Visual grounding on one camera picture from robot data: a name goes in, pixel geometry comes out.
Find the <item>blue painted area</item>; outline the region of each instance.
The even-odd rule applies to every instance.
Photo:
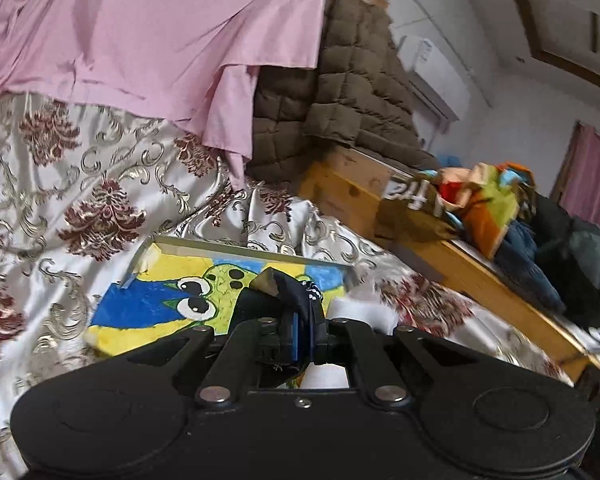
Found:
[[[213,258],[214,265],[221,264],[232,264],[243,269],[250,270],[256,274],[260,274],[264,267],[264,262],[258,262],[255,260],[240,260],[238,258]]]
[[[332,290],[342,285],[342,271],[337,267],[307,265],[304,273],[321,291]]]
[[[164,283],[173,283],[173,280],[133,280],[128,288],[111,285],[102,298],[91,324],[113,328],[147,328],[158,323],[185,319],[177,310],[162,302],[188,298],[189,294]]]

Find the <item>metal screw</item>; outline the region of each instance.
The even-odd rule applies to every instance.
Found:
[[[228,400],[229,397],[231,397],[231,391],[224,386],[207,386],[200,390],[200,399],[206,400],[206,402],[219,404]]]
[[[391,384],[387,386],[380,386],[376,390],[376,397],[386,402],[398,402],[403,400],[407,396],[407,392],[400,386],[393,386]]]
[[[310,408],[312,402],[309,399],[303,399],[302,397],[298,397],[295,401],[294,404],[298,407],[298,408]]]

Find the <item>pile of clothes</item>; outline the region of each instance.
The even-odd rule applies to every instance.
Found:
[[[522,166],[478,164],[394,180],[376,234],[401,243],[462,238],[534,307],[600,327],[600,227],[538,195]]]

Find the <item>brown ceiling trim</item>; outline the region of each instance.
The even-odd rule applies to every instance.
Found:
[[[516,3],[516,7],[518,8],[518,14],[522,20],[522,25],[525,29],[526,42],[529,44],[531,57],[537,59],[538,61],[555,66],[556,68],[570,72],[573,75],[576,75],[579,78],[589,81],[590,83],[600,87],[600,74],[542,48],[540,34],[538,33],[538,26],[536,25],[531,3],[529,0],[514,1]]]

